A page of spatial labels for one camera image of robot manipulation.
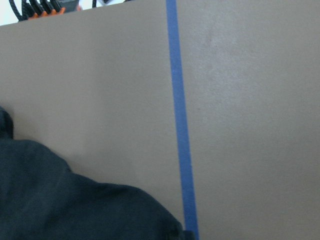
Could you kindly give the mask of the black graphic t-shirt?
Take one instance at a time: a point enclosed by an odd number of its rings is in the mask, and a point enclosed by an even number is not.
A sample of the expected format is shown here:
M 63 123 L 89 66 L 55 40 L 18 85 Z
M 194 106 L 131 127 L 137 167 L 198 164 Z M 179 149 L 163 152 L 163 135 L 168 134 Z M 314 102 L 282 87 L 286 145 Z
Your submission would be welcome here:
M 99 183 L 33 140 L 15 140 L 0 111 L 0 237 L 3 240 L 193 240 L 145 191 Z

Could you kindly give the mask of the brown paper table cover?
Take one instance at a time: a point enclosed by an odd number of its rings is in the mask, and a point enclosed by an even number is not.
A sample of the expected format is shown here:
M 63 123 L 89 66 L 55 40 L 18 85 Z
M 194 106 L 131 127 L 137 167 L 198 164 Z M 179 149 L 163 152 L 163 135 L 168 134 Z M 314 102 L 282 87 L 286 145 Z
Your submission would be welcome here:
M 134 0 L 2 26 L 15 136 L 143 189 L 185 225 L 169 14 L 200 239 L 319 239 L 317 0 Z

